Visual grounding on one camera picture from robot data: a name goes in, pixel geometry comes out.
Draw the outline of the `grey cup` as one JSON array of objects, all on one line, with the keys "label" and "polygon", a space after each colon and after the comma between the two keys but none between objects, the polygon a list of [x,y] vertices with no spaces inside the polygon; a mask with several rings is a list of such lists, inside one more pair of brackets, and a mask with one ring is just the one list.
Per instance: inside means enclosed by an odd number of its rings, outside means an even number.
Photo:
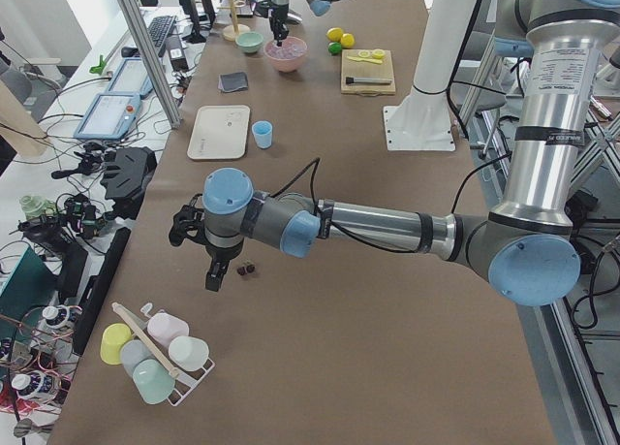
[{"label": "grey cup", "polygon": [[120,361],[128,376],[132,377],[135,368],[143,361],[151,358],[151,352],[139,339],[125,343],[120,350]]}]

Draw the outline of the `light blue plastic cup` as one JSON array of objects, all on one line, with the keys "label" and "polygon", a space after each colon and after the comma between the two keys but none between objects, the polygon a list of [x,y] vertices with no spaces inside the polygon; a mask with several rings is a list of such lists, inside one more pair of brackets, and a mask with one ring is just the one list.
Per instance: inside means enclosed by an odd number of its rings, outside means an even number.
[{"label": "light blue plastic cup", "polygon": [[252,125],[255,143],[260,149],[268,149],[272,145],[273,126],[269,121],[260,120]]}]

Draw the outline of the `yellow plastic knife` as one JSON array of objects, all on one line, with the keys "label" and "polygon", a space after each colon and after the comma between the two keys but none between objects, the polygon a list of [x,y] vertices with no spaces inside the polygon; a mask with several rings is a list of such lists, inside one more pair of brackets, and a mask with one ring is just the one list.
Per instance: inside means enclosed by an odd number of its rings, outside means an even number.
[{"label": "yellow plastic knife", "polygon": [[376,59],[376,58],[370,58],[370,57],[359,57],[359,56],[347,55],[346,58],[353,62],[364,62],[364,63],[370,63],[370,64],[375,64],[375,65],[382,65],[384,63],[382,59]]}]

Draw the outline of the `mint green cup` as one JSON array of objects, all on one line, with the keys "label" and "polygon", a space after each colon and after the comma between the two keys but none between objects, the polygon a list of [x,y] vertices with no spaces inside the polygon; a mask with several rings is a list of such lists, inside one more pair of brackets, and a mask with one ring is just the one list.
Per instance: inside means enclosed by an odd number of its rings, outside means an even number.
[{"label": "mint green cup", "polygon": [[135,367],[132,378],[142,399],[147,404],[158,404],[165,401],[174,390],[175,380],[154,359],[146,359],[140,362]]}]

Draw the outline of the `yellow lemon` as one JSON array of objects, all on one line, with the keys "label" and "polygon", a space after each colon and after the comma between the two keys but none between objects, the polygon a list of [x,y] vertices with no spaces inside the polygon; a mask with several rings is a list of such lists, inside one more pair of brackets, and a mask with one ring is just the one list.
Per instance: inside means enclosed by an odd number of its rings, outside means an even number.
[{"label": "yellow lemon", "polygon": [[353,48],[356,44],[356,38],[352,33],[343,33],[339,43],[342,48]]},{"label": "yellow lemon", "polygon": [[344,30],[341,27],[329,28],[325,33],[325,36],[330,42],[339,42],[343,35]]}]

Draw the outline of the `clear ice cubes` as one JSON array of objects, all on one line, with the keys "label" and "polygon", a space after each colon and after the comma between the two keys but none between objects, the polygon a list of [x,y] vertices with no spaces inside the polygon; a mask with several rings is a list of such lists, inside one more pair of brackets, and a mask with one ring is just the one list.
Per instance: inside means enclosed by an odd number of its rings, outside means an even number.
[{"label": "clear ice cubes", "polygon": [[281,47],[274,42],[267,50],[267,54],[277,60],[294,60],[303,56],[306,52],[304,44],[284,41]]}]

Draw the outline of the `teach pendant tablet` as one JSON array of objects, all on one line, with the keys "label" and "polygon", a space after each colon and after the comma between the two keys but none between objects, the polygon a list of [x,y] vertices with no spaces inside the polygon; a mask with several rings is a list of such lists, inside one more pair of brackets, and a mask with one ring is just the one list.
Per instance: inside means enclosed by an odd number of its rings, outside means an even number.
[{"label": "teach pendant tablet", "polygon": [[137,93],[141,99],[153,90],[146,67],[139,57],[123,58],[108,84],[108,92]]},{"label": "teach pendant tablet", "polygon": [[78,140],[118,141],[136,120],[141,98],[133,92],[103,92],[98,94],[74,132]]}]

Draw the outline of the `mint green bowl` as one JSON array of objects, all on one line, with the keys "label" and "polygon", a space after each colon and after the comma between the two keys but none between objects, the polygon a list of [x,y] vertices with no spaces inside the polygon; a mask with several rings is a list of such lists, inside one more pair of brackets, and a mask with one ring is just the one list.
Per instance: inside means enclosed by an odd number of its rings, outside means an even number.
[{"label": "mint green bowl", "polygon": [[240,33],[235,38],[238,49],[244,54],[253,54],[258,52],[264,44],[264,36],[255,31]]}]

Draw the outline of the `wooden cutting board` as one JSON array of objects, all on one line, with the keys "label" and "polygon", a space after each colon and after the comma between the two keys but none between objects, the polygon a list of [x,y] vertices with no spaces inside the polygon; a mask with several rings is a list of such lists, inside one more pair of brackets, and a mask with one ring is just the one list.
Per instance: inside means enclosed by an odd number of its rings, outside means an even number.
[{"label": "wooden cutting board", "polygon": [[[358,56],[361,49],[345,49],[341,57],[341,93],[355,95],[394,95],[396,93],[395,76],[391,60],[391,51],[385,50],[386,56],[382,65],[364,62],[353,62],[347,55]],[[392,79],[391,85],[346,85],[345,77]]]}]

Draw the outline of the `yellow cup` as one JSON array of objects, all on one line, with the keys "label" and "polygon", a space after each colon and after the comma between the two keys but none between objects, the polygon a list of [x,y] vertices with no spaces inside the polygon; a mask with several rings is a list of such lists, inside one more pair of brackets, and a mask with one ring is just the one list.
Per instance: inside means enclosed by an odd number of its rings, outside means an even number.
[{"label": "yellow cup", "polygon": [[121,364],[120,352],[122,347],[133,338],[131,329],[124,323],[108,325],[103,334],[100,345],[100,358],[110,366]]}]

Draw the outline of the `dark red cherry pair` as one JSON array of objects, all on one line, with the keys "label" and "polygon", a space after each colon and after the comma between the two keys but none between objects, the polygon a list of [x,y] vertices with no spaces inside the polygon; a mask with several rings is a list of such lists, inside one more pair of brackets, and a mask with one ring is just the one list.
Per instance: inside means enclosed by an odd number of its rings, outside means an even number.
[{"label": "dark red cherry pair", "polygon": [[236,267],[236,272],[241,275],[249,275],[256,271],[256,264],[251,260],[245,260]]}]

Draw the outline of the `black plastic device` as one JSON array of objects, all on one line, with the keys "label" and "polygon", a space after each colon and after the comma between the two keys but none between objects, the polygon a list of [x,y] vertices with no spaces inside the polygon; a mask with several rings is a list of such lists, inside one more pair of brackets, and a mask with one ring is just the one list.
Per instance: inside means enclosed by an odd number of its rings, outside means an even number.
[{"label": "black plastic device", "polygon": [[106,200],[114,201],[112,212],[116,217],[136,219],[146,188],[157,167],[153,150],[148,147],[125,147],[104,155]]}]

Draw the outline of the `green lime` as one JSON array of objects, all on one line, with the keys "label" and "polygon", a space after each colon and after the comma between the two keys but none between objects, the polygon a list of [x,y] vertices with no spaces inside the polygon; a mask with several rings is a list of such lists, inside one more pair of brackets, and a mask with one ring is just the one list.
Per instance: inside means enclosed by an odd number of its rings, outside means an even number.
[{"label": "green lime", "polygon": [[330,42],[327,50],[330,55],[339,55],[342,52],[342,46],[339,42]]}]

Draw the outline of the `pink cup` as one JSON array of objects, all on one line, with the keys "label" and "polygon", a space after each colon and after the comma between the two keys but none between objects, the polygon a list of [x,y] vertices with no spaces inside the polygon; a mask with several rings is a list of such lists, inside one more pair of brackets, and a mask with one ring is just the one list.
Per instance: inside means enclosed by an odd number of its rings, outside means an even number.
[{"label": "pink cup", "polygon": [[190,331],[186,321],[167,312],[153,315],[148,320],[146,328],[149,336],[166,349],[175,338],[187,336]]}]

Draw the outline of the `black keyboard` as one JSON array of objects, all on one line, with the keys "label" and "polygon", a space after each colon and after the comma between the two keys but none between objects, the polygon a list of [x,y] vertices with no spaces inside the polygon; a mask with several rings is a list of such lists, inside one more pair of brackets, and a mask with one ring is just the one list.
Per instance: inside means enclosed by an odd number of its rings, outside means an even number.
[{"label": "black keyboard", "polygon": [[147,26],[152,45],[159,57],[166,52],[166,39],[172,33],[175,24],[175,16],[156,16]]}]

